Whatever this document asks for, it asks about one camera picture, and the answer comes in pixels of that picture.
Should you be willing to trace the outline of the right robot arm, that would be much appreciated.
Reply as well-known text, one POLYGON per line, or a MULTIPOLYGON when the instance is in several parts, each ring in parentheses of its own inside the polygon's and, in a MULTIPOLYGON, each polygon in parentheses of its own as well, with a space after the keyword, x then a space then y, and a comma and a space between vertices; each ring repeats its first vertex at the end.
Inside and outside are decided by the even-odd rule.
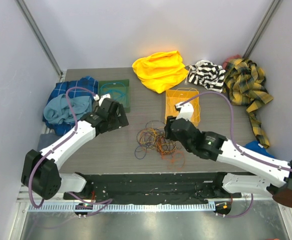
POLYGON ((247 171, 247 175, 222 174, 211 186, 216 197, 241 192, 266 195, 292 208, 292 160, 264 156, 215 132, 201 132, 184 118, 169 116, 164 129, 165 137, 180 142, 187 152, 247 171))

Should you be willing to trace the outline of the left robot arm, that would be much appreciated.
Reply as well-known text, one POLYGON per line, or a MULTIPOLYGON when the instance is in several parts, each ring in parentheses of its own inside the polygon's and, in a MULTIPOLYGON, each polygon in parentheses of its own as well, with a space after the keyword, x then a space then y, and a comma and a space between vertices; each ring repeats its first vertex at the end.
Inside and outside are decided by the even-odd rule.
POLYGON ((84 144, 100 134, 129 124, 124 107, 108 96, 102 97, 99 106, 81 117, 77 126, 50 146, 25 156, 21 182, 29 193, 49 200, 58 193, 73 192, 80 199, 88 199, 92 187, 79 173, 60 173, 61 166, 84 144))

